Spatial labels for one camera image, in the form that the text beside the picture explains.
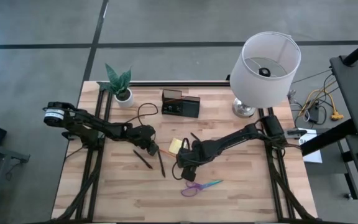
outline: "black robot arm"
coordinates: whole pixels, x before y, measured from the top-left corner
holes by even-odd
[[[262,123],[267,135],[259,132],[256,127],[258,122]],[[275,147],[281,147],[287,144],[287,140],[284,137],[284,130],[276,116],[260,118],[257,122],[248,124],[243,129],[218,140],[200,141],[193,133],[192,135],[196,139],[191,144],[192,150],[182,144],[177,154],[178,167],[183,168],[181,177],[189,181],[194,181],[196,177],[195,171],[198,166],[213,161],[223,150],[229,149],[242,142],[259,139],[263,141],[268,140]]]
[[[158,150],[158,146],[151,138],[155,130],[150,125],[133,127],[131,123],[109,123],[89,114],[86,110],[75,108],[70,103],[49,102],[44,110],[45,124],[67,129],[68,132],[62,133],[63,136],[66,138],[70,135],[78,136],[88,147],[97,147],[100,131],[113,141],[128,141],[146,149],[151,156],[154,156]]]

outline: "sticky note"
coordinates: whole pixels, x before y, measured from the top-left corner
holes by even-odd
[[[181,147],[181,142],[182,140],[179,140],[177,138],[173,138],[171,145],[169,146],[169,152],[171,152],[172,154],[178,154],[179,149]]]

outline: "concrete floor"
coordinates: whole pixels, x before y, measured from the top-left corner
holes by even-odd
[[[0,0],[0,44],[91,43],[102,1]],[[358,40],[358,1],[110,0],[99,42],[244,41],[266,30],[290,34],[296,41]],[[294,80],[328,69],[330,57],[356,47],[301,46],[302,62]],[[223,80],[240,50],[98,49],[89,79],[107,80],[108,63],[118,72],[132,66],[133,80]],[[0,194],[0,223],[50,218],[67,141],[61,129],[43,124],[41,109],[49,101],[77,102],[89,54],[89,49],[0,50],[0,127],[8,131],[4,145],[31,154]],[[304,102],[327,75],[294,84],[296,99]],[[349,118],[340,91],[333,97]],[[302,121],[298,125],[308,127]],[[321,128],[335,125],[327,120]],[[358,223],[358,200],[342,198],[348,192],[343,176],[311,176],[310,184],[320,218]]]

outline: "marker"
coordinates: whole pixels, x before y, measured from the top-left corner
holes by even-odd
[[[158,153],[158,159],[160,160],[161,173],[162,173],[162,176],[165,178],[164,164],[162,164],[160,150],[158,150],[157,153]]]
[[[144,162],[144,164],[146,164],[146,166],[149,168],[149,169],[153,169],[153,167],[146,161],[143,159],[143,157],[137,153],[137,151],[134,150],[134,153],[137,155],[137,157],[139,157],[140,159],[142,159],[142,161]]]

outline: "table lamp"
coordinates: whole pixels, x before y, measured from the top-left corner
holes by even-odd
[[[230,76],[234,114],[247,118],[255,108],[281,103],[300,62],[300,49],[289,35],[262,32],[249,38]]]

